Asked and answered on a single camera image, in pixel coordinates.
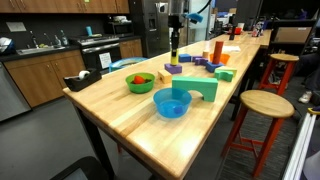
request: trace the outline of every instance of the orange cylinder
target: orange cylinder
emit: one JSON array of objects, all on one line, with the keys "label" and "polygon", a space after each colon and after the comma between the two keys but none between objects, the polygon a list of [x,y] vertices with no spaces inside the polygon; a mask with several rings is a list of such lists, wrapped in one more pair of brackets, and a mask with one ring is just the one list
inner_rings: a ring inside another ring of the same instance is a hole
[{"label": "orange cylinder", "polygon": [[222,53],[223,41],[216,41],[216,45],[214,47],[212,64],[220,63],[220,56]]}]

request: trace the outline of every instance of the oven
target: oven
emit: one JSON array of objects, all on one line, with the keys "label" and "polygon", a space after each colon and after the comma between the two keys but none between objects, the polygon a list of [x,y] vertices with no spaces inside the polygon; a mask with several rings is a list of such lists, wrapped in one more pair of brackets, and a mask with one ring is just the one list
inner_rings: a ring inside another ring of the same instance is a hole
[{"label": "oven", "polygon": [[77,42],[86,68],[95,68],[105,74],[109,72],[109,64],[121,59],[119,38],[115,36],[77,37]]}]

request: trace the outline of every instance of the wooden stool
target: wooden stool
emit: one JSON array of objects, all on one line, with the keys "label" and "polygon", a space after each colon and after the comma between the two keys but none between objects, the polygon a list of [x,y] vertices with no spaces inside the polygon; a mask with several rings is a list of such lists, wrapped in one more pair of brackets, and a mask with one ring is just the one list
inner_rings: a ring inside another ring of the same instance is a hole
[{"label": "wooden stool", "polygon": [[[286,89],[286,85],[292,74],[294,65],[299,60],[299,58],[298,56],[292,56],[288,54],[271,54],[270,57],[271,57],[270,62],[268,63],[267,69],[265,70],[262,76],[258,89],[274,88],[277,90],[278,95],[282,95],[284,93],[284,90]],[[287,67],[284,71],[284,75],[281,78],[280,85],[271,84],[269,83],[269,80],[268,80],[272,70],[277,65],[277,62],[285,62],[287,64]]]},{"label": "wooden stool", "polygon": [[[234,122],[221,155],[224,157],[230,147],[253,151],[256,158],[253,176],[257,177],[263,168],[263,164],[284,119],[293,115],[294,108],[290,102],[281,96],[261,90],[245,91],[240,95],[240,100],[242,103],[240,112]],[[264,142],[243,138],[240,135],[240,128],[248,110],[273,118]],[[240,137],[240,143],[234,142],[237,135]],[[249,142],[251,146],[246,146],[243,142]],[[257,153],[255,145],[262,145],[259,153]]]}]

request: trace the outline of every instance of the green block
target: green block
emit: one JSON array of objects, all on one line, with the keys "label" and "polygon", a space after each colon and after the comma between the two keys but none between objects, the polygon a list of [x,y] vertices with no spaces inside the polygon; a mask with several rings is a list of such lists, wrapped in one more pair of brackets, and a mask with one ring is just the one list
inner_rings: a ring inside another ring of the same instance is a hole
[{"label": "green block", "polygon": [[218,80],[222,79],[227,82],[231,82],[233,78],[233,72],[216,69],[214,71],[214,77],[217,78]]},{"label": "green block", "polygon": [[204,101],[214,102],[218,88],[218,80],[216,78],[173,76],[172,87],[186,91],[199,91],[203,95]]}]

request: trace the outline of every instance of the stool leg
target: stool leg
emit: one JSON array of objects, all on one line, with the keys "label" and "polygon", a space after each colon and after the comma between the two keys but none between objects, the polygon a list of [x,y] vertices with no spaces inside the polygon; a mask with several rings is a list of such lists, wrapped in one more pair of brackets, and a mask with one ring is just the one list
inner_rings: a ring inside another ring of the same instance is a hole
[{"label": "stool leg", "polygon": [[272,60],[272,59],[270,60],[266,70],[263,73],[263,76],[262,76],[262,79],[261,79],[260,84],[258,86],[258,89],[262,89],[262,88],[264,88],[264,86],[269,84],[268,79],[269,79],[269,76],[270,76],[272,70],[276,66],[276,63],[277,62],[275,60]]},{"label": "stool leg", "polygon": [[248,112],[248,108],[245,107],[245,106],[241,106],[241,109],[239,111],[239,115],[237,117],[237,119],[235,120],[234,124],[233,124],[233,127],[232,127],[232,130],[229,134],[229,137],[227,139],[227,142],[226,144],[224,145],[224,148],[222,150],[222,153],[221,153],[221,156],[222,157],[225,157],[229,148],[230,148],[230,145],[231,143],[235,140],[235,138],[237,137],[239,131],[240,131],[240,128],[241,128],[241,125],[244,121],[244,118],[246,117],[247,115],[247,112]]},{"label": "stool leg", "polygon": [[286,89],[286,85],[287,85],[287,83],[289,81],[289,78],[291,76],[291,73],[293,71],[294,64],[295,64],[294,62],[287,63],[287,68],[286,68],[286,70],[284,72],[284,75],[283,75],[283,77],[281,79],[281,83],[280,83],[280,86],[279,86],[279,89],[278,89],[278,92],[277,92],[277,94],[280,95],[280,96],[284,93],[284,91]]},{"label": "stool leg", "polygon": [[256,161],[256,165],[253,170],[253,177],[257,177],[260,174],[260,172],[263,168],[264,162],[268,156],[268,153],[271,149],[271,146],[272,146],[274,140],[277,137],[277,134],[280,130],[280,127],[281,127],[283,121],[284,121],[284,119],[280,119],[280,118],[273,119],[273,121],[270,125],[270,128],[269,128],[268,134],[264,140],[261,151],[259,153],[259,157]]}]

